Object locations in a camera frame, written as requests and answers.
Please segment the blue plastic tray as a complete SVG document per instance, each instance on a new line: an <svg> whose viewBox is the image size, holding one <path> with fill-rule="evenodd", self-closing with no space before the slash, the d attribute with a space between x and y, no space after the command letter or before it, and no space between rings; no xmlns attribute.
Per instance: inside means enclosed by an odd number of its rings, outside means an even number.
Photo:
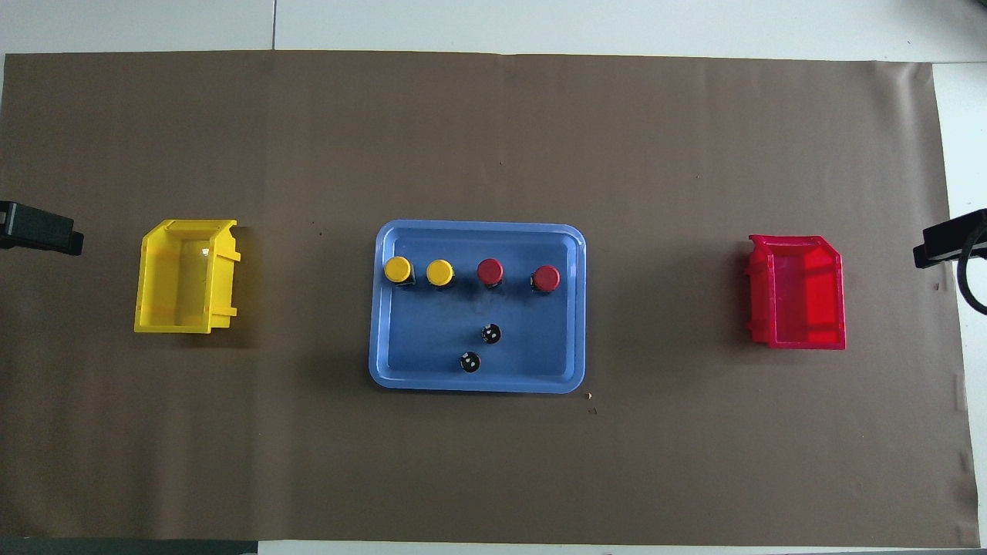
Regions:
<svg viewBox="0 0 987 555"><path fill-rule="evenodd" d="M383 266L389 257L413 264L416 283L394 287ZM500 287L485 288L478 264L504 266ZM434 289L426 268L453 264L454 287ZM530 275L552 264L561 285L536 294ZM396 219L375 240L368 369L387 388L462 392L567 394L586 372L588 244L565 224ZM503 338L483 343L480 330L496 323ZM478 352L478 372L459 358Z"/></svg>

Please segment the yellow plastic storage bin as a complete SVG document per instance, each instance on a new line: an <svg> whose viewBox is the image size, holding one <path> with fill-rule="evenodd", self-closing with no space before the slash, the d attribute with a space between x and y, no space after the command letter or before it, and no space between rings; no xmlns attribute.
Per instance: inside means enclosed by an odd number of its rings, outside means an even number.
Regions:
<svg viewBox="0 0 987 555"><path fill-rule="evenodd" d="M210 334L228 329L235 270L242 256L236 219L165 219L144 235L133 330Z"/></svg>

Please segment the red plastic storage bin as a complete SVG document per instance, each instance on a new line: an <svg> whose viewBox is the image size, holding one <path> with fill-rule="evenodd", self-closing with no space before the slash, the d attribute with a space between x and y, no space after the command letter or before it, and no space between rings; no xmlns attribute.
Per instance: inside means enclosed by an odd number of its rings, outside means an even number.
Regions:
<svg viewBox="0 0 987 555"><path fill-rule="evenodd" d="M750 241L752 341L775 350L845 350L841 254L820 235L751 234Z"/></svg>

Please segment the brown paper table mat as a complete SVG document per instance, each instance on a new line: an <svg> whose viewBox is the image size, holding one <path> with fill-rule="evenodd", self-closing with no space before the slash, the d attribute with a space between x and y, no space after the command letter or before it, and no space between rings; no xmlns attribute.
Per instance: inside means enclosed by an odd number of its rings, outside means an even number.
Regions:
<svg viewBox="0 0 987 555"><path fill-rule="evenodd" d="M928 64L11 55L0 199L85 236L0 252L0 537L987 540ZM228 329L133 330L165 219L236 219ZM578 390L376 384L392 219L582 232ZM841 254L845 350L752 341L751 234Z"/></svg>

